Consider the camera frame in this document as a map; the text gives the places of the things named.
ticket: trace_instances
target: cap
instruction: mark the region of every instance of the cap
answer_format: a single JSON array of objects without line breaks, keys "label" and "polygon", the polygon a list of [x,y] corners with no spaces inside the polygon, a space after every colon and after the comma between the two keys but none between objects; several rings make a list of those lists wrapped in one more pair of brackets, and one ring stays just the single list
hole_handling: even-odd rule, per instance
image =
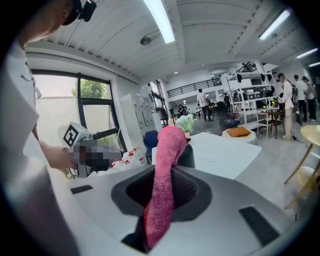
[{"label": "cap", "polygon": [[80,0],[71,0],[72,9],[69,14],[69,17],[66,19],[66,21],[62,24],[63,26],[67,26],[74,22],[80,15],[82,10],[82,5]]},{"label": "cap", "polygon": [[280,77],[285,76],[284,73],[279,73],[278,74],[278,79],[280,79]]}]

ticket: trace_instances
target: black camera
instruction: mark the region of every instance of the black camera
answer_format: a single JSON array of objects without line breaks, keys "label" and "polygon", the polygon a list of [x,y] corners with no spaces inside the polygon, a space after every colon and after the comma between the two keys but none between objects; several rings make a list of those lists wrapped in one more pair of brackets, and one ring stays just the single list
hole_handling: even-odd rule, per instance
[{"label": "black camera", "polygon": [[94,14],[97,4],[92,0],[87,0],[81,9],[81,13],[78,20],[84,20],[85,22],[90,21],[92,15]]}]

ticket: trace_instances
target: beige pants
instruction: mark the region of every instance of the beige pants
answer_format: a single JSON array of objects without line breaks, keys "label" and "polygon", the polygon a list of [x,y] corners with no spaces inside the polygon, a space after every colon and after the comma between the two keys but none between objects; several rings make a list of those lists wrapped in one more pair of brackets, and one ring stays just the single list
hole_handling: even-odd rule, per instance
[{"label": "beige pants", "polygon": [[285,138],[286,139],[292,139],[293,135],[293,109],[286,109],[285,110],[285,120],[284,120],[284,128],[285,128]]}]

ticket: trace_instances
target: black pants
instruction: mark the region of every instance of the black pants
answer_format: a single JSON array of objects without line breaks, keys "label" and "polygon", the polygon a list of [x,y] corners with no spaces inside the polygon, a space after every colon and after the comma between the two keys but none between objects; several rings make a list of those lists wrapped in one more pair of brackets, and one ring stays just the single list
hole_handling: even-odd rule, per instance
[{"label": "black pants", "polygon": [[307,121],[307,105],[306,105],[306,101],[303,100],[298,100],[299,103],[299,112],[300,112],[300,116],[302,119],[302,113],[303,113],[303,120],[306,122]]},{"label": "black pants", "polygon": [[206,105],[206,106],[203,106],[202,107],[202,111],[203,111],[203,117],[204,117],[204,120],[207,121],[207,117],[208,116],[208,120],[210,121],[210,113],[209,113],[209,105]]},{"label": "black pants", "polygon": [[316,120],[316,106],[315,99],[308,99],[309,118]]}]

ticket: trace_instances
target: yellow table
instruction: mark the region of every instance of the yellow table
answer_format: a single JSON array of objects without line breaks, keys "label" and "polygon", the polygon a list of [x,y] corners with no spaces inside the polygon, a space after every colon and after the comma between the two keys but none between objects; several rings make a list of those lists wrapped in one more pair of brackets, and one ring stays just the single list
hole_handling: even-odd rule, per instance
[{"label": "yellow table", "polygon": [[[284,184],[286,184],[292,178],[292,176],[296,174],[296,172],[299,170],[301,165],[306,160],[313,146],[316,145],[320,147],[320,125],[304,126],[301,128],[301,134],[307,141],[310,142],[310,146],[305,152],[298,166],[295,168],[293,173],[286,179]],[[291,202],[284,209],[290,208],[293,205],[293,203],[297,201],[299,198],[301,198],[303,193],[305,193],[306,191],[309,191],[311,187],[317,188],[319,186],[319,182],[315,183],[315,176],[318,174],[319,168],[320,168],[320,159],[318,160],[318,163],[316,164],[314,171],[312,172],[310,177],[307,179],[305,184],[302,186],[300,192],[291,200]]]}]

